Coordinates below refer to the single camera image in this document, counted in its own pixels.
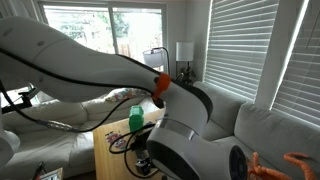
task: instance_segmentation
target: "wooden side table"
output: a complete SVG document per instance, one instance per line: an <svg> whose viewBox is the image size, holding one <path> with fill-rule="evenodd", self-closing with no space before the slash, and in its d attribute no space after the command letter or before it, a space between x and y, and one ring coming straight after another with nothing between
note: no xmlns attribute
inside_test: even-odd
<svg viewBox="0 0 320 180"><path fill-rule="evenodd" d="M145 123L149 121L155 122L157 119L163 117L163 114L164 110L162 109L145 114L144 121ZM94 156L97 180L139 179L134 177L127 170L126 165L124 163L123 154L111 154L109 152L110 143L106 140L106 134L110 133L111 131L122 135L128 133L130 131L128 125L128 118L100 126L99 128L93 131ZM130 168L134 172L136 172L135 164L137 159L134 152L127 152L127 161ZM161 173L156 174L151 179L160 180Z"/></svg>

